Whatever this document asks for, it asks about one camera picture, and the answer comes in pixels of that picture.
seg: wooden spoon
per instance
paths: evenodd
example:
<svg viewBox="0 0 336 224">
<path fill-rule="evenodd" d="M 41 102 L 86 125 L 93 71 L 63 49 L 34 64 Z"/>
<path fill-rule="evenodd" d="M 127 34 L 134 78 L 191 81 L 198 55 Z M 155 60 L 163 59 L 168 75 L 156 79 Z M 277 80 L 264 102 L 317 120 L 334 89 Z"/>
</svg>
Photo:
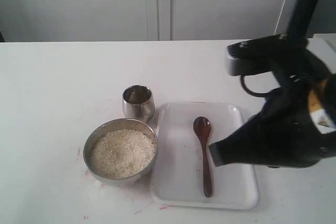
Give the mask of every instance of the wooden spoon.
<svg viewBox="0 0 336 224">
<path fill-rule="evenodd" d="M 200 140 L 203 152 L 203 189 L 204 195 L 210 197 L 212 195 L 212 181 L 209 168 L 209 161 L 206 152 L 206 143 L 208 142 L 211 131 L 211 125 L 208 118 L 200 116 L 194 121 L 194 132 Z"/>
</svg>

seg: black cable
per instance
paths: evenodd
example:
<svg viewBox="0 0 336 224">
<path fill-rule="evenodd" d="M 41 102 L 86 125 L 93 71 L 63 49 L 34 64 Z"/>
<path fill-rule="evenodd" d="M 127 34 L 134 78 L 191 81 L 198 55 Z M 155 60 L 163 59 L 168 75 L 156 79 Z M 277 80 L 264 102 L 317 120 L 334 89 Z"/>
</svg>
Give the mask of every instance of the black cable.
<svg viewBox="0 0 336 224">
<path fill-rule="evenodd" d="M 248 87 L 246 87 L 246 84 L 245 84 L 245 76 L 240 76 L 240 84 L 241 84 L 241 87 L 244 89 L 244 91 L 254 97 L 267 97 L 269 95 L 269 92 L 267 93 L 256 93 L 256 92 L 253 92 L 251 91 Z"/>
</svg>

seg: white cabinet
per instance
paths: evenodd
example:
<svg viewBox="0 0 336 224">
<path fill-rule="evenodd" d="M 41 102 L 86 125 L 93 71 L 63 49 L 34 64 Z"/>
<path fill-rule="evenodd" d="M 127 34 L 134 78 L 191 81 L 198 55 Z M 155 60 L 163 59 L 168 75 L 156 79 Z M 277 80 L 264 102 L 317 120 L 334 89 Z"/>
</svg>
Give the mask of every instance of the white cabinet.
<svg viewBox="0 0 336 224">
<path fill-rule="evenodd" d="M 256 38 L 286 30 L 295 0 L 0 0 L 7 41 Z"/>
</svg>

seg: stainless steel cup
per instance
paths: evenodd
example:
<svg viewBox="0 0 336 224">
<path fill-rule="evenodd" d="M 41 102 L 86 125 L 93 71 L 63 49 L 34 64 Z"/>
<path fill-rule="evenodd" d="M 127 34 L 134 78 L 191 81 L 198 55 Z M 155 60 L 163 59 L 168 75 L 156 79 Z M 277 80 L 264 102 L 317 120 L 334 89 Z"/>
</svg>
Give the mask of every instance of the stainless steel cup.
<svg viewBox="0 0 336 224">
<path fill-rule="evenodd" d="M 122 94 L 122 111 L 126 118 L 150 121 L 155 112 L 153 94 L 150 88 L 134 85 L 125 89 Z"/>
</svg>

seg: bowl rim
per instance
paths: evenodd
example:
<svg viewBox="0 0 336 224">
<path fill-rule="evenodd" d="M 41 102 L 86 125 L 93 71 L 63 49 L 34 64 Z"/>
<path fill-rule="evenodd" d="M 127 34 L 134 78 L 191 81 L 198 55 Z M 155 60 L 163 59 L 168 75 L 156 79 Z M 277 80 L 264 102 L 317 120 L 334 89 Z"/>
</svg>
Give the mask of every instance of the bowl rim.
<svg viewBox="0 0 336 224">
<path fill-rule="evenodd" d="M 99 130 L 100 128 L 104 127 L 105 125 L 107 125 L 107 124 L 109 124 L 109 123 L 114 123 L 114 122 L 117 122 L 117 121 L 136 121 L 136 122 L 142 123 L 142 124 L 144 124 L 145 126 L 147 126 L 147 128 L 149 128 L 149 130 L 154 134 L 154 139 L 155 139 L 155 148 L 154 148 L 154 150 L 155 150 L 155 153 L 154 153 L 154 156 L 152 157 L 151 161 L 146 165 L 146 167 L 144 167 L 144 168 L 143 168 L 142 170 L 140 170 L 139 172 L 137 172 L 137 173 L 135 173 L 135 174 L 133 174 L 133 175 L 131 175 L 131 176 L 129 176 L 129 177 L 125 177 L 125 178 L 106 178 L 106 177 L 102 177 L 102 176 L 98 175 L 97 173 L 95 173 L 95 172 L 91 169 L 91 167 L 90 167 L 89 164 L 88 164 L 87 158 L 86 158 L 86 156 L 85 156 L 85 152 L 86 152 L 86 149 L 87 149 L 87 145 L 88 145 L 88 141 L 89 141 L 89 139 L 91 138 L 91 136 L 92 136 L 97 130 Z M 130 179 L 130 178 L 132 178 L 132 177 L 135 177 L 135 176 L 141 174 L 141 172 L 143 172 L 145 169 L 147 169 L 147 167 L 149 167 L 149 166 L 152 164 L 152 162 L 154 162 L 154 161 L 156 160 L 156 157 L 158 156 L 158 155 L 157 155 L 157 154 L 158 154 L 158 153 L 157 153 L 157 152 L 158 152 L 158 147 L 157 147 L 157 143 L 158 143 L 158 142 L 157 142 L 157 139 L 158 139 L 158 137 L 157 137 L 156 133 L 154 132 L 154 130 L 153 130 L 151 127 L 149 127 L 148 124 L 146 124 L 146 123 L 144 123 L 144 122 L 142 122 L 142 121 L 140 121 L 140 120 L 136 120 L 136 119 L 133 119 L 133 118 L 118 118 L 118 119 L 114 119 L 114 120 L 111 120 L 111 121 L 106 122 L 106 123 L 104 123 L 104 124 L 101 124 L 99 127 L 97 127 L 97 128 L 96 128 L 96 129 L 89 135 L 89 137 L 87 138 L 87 140 L 86 140 L 86 142 L 85 142 L 84 148 L 83 148 L 83 159 L 84 159 L 84 163 L 85 163 L 86 167 L 88 168 L 88 170 L 89 170 L 91 173 L 93 173 L 95 176 L 97 176 L 97 177 L 99 177 L 99 178 L 101 178 L 101 179 L 107 179 L 107 180 L 111 180 L 111 181 L 122 181 L 122 180 Z"/>
</svg>

